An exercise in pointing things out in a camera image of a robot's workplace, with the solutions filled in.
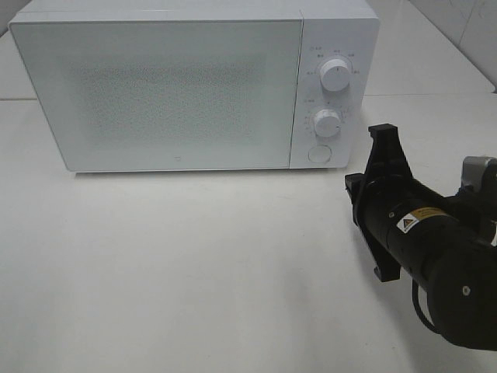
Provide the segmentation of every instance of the round button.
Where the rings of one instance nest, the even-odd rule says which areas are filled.
[[[316,135],[330,138],[340,131],[340,116],[334,110],[320,110],[312,118]]]
[[[319,69],[321,84],[329,92],[338,92],[349,85],[350,63],[342,57],[325,62]]]
[[[332,150],[326,145],[314,146],[309,151],[309,160],[314,163],[326,163],[332,157]]]

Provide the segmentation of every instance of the white microwave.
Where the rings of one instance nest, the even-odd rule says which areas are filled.
[[[364,0],[33,0],[9,24],[73,172],[346,166]]]

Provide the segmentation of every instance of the perforated mesh screen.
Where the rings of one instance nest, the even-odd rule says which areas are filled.
[[[261,107],[265,56],[176,60],[118,68],[95,61],[92,69],[66,61],[88,141],[97,148],[257,141],[262,118],[253,108]]]

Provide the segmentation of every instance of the yellow warning sticker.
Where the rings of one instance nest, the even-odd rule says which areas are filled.
[[[401,220],[399,220],[397,223],[397,228],[399,228],[404,233],[407,233],[420,221],[431,218],[432,216],[440,215],[447,215],[447,213],[443,210],[440,210],[438,207],[421,207],[409,212]]]

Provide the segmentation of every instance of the white tabletop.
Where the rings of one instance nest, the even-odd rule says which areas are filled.
[[[381,20],[367,95],[493,92],[494,86],[408,0],[368,0]],[[0,38],[0,99],[35,98],[12,36]]]
[[[381,284],[343,186],[399,126],[449,194],[497,96],[369,96],[348,169],[74,175],[36,101],[0,102],[0,371],[495,372]]]

